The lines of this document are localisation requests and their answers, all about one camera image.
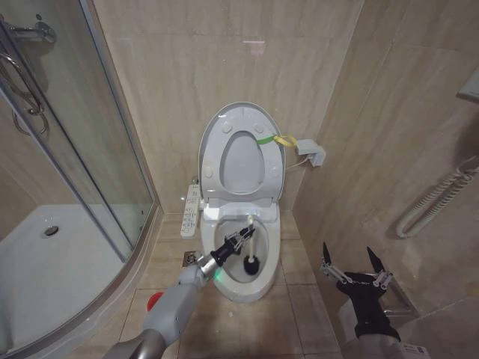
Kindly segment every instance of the shower enclosure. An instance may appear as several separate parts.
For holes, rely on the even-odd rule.
[[[91,2],[0,17],[0,358],[25,358],[108,299],[159,204]]]

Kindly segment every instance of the red button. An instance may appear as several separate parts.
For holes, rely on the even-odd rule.
[[[148,299],[148,303],[147,303],[147,310],[150,311],[151,308],[154,307],[154,305],[157,303],[158,299],[161,298],[161,296],[163,295],[163,292],[157,292],[155,294],[153,294],[150,299]]]

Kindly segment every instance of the shower door handle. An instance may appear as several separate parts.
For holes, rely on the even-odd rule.
[[[28,92],[21,91],[12,81],[8,81],[9,79],[6,79],[8,84],[14,89],[14,92],[27,93],[33,98],[34,103],[32,103],[32,101],[28,97],[20,95],[31,106],[31,108],[27,110],[28,113],[34,116],[43,113],[42,102],[38,99],[37,95],[35,95],[34,91],[31,90],[30,84],[28,83],[27,78],[23,74],[22,68],[20,67],[19,63],[16,62],[14,59],[12,59],[11,56],[5,54],[4,52],[0,52],[0,58],[6,60],[6,62],[12,65],[12,67],[15,69],[18,76],[22,79],[23,83],[25,84],[28,90]]]
[[[31,90],[30,84],[28,83],[27,78],[24,76],[22,68],[20,67],[19,63],[16,62],[11,56],[0,52],[0,58],[3,60],[6,60],[16,71],[18,76],[22,79],[23,83],[26,86],[27,91],[21,90],[10,78],[10,76],[7,73],[2,73],[5,81],[10,85],[10,88],[14,93],[22,97],[30,106],[27,110],[29,114],[32,116],[37,116],[40,115],[42,121],[43,121],[43,127],[40,130],[40,134],[48,131],[49,129],[49,124],[48,120],[46,119],[45,115],[43,114],[43,105],[42,102],[38,99],[38,97],[34,94],[34,92]],[[18,117],[15,113],[14,110],[12,110],[12,118],[13,118],[13,124],[15,125],[15,128],[22,134],[29,136],[30,133],[25,131],[19,124]]]

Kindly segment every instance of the power plug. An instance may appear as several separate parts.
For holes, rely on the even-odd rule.
[[[326,157],[326,151],[315,141],[306,139],[296,143],[298,155],[308,155],[309,162],[313,167],[321,166]]]

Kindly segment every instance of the shower drain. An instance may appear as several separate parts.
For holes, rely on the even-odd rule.
[[[58,226],[48,227],[43,231],[43,234],[47,237],[54,236],[58,232]]]

